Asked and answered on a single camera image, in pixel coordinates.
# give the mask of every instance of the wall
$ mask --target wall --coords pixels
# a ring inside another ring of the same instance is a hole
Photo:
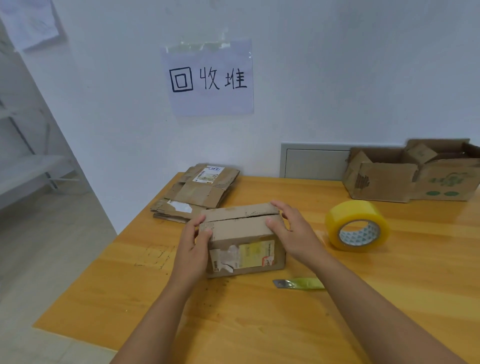
[[[200,161],[277,176],[280,142],[480,143],[476,0],[54,0],[23,54],[117,231]],[[159,47],[250,37],[255,113],[172,115]]]
[[[38,91],[35,89],[35,84],[28,75],[28,71],[20,64],[15,63],[18,59],[15,55],[10,54],[8,49],[3,49],[3,52],[0,52],[0,100],[3,105],[14,109],[34,104],[40,105],[41,100],[39,100]],[[19,112],[14,119],[32,149],[37,154],[43,154],[47,120],[40,112],[40,108],[25,109]],[[69,157],[71,155],[58,128],[51,129],[48,152],[49,154]],[[0,119],[0,170],[3,166],[11,164],[17,158],[30,154],[28,147],[10,121],[7,118]],[[53,178],[57,178],[71,171],[72,167],[68,163],[64,163],[50,171],[50,174]],[[27,196],[47,183],[47,178],[40,176],[7,193],[1,194],[0,209]]]

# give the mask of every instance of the floor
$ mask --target floor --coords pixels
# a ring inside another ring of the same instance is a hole
[[[109,363],[115,354],[32,324],[112,242],[92,192],[67,182],[0,211],[0,362]]]

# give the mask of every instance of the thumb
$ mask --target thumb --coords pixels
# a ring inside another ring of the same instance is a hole
[[[198,233],[197,240],[195,241],[195,248],[197,250],[207,250],[208,241],[210,240],[213,232],[210,229],[201,231]]]
[[[280,240],[283,241],[287,238],[288,230],[283,222],[273,220],[272,218],[266,218],[265,224],[280,238]]]

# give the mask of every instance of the cardboard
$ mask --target cardboard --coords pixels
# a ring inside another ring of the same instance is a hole
[[[351,198],[408,202],[418,167],[401,163],[402,154],[402,148],[352,148],[342,179]]]
[[[183,186],[176,194],[175,201],[216,208],[239,173],[234,168],[207,164],[190,167],[180,179]]]
[[[405,148],[352,148],[342,182],[353,199],[467,201],[480,184],[480,147],[410,139]]]
[[[177,182],[165,195],[157,200],[151,207],[153,217],[165,220],[187,223],[206,210],[206,207],[193,204],[184,204],[174,201],[177,193],[182,189],[183,183]]]
[[[285,267],[285,248],[265,225],[267,217],[283,224],[275,206],[267,203],[217,208],[206,210],[205,215],[205,221],[199,229],[213,231],[208,243],[206,272],[209,278]]]

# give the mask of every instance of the roll of tape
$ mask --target roll of tape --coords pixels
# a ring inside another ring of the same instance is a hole
[[[356,231],[344,228],[355,221],[368,224]],[[390,227],[384,217],[368,201],[351,200],[332,208],[325,217],[328,238],[334,247],[348,252],[366,252],[385,242]]]

